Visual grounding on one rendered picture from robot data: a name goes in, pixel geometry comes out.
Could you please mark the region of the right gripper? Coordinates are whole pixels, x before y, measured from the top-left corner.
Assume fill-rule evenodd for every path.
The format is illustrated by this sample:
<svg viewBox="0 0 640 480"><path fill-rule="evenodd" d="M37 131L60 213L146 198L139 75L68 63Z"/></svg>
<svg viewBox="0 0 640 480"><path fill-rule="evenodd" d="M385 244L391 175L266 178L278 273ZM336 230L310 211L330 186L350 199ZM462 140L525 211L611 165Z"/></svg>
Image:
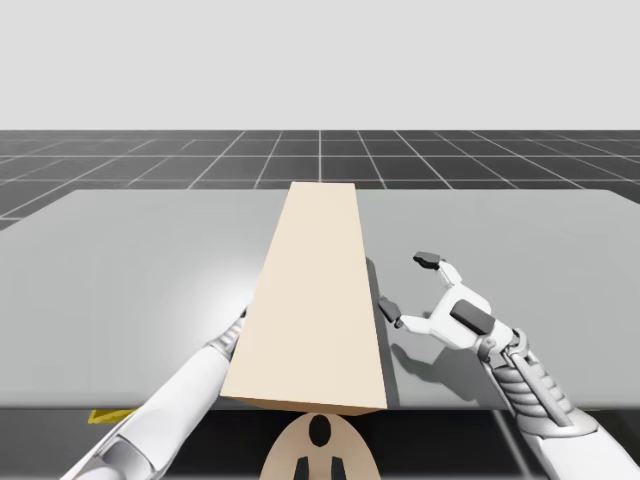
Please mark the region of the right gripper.
<svg viewBox="0 0 640 480"><path fill-rule="evenodd" d="M439 254L424 251L416 252L413 261L423 269L435 271L445 291L432 313L425 311L420 316L403 314L395 302L381 296L378 307L392 327L430 335L457 350L471 350L481 337L494 334L498 321L489 302L462 284L462 277L453 265Z"/></svg>

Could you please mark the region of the tall board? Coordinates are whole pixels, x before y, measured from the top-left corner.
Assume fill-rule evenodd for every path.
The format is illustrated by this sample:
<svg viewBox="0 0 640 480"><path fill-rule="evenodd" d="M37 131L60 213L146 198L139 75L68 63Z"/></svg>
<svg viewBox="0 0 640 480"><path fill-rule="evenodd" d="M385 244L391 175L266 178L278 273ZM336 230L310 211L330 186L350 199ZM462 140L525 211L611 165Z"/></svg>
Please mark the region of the tall board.
<svg viewBox="0 0 640 480"><path fill-rule="evenodd" d="M387 407L352 183L292 183L222 391L275 410Z"/></svg>

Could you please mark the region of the tan robot part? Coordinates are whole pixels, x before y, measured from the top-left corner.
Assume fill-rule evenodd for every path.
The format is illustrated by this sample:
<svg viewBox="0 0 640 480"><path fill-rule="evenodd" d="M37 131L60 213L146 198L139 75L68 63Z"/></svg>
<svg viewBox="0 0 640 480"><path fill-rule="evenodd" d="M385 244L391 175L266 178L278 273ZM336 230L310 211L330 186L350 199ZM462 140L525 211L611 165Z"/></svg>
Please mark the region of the tan robot part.
<svg viewBox="0 0 640 480"><path fill-rule="evenodd" d="M274 441L259 480L381 480L360 433L338 415L304 414Z"/></svg>

